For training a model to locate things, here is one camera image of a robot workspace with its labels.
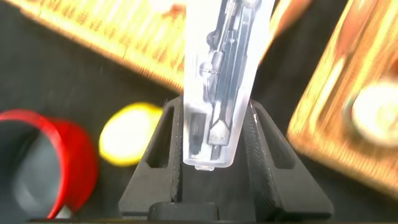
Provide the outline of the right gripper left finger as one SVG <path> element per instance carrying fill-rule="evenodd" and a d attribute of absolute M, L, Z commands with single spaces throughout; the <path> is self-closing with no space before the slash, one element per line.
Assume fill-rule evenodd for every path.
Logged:
<path fill-rule="evenodd" d="M 182 200 L 182 99 L 170 100 L 119 201 L 121 215 L 146 217 L 158 202 Z"/>

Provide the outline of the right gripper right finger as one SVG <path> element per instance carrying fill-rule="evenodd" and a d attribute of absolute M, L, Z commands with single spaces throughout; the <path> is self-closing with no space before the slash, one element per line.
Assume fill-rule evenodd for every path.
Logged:
<path fill-rule="evenodd" d="M 243 136 L 256 220 L 327 220 L 334 208 L 264 107 L 252 100 Z"/>

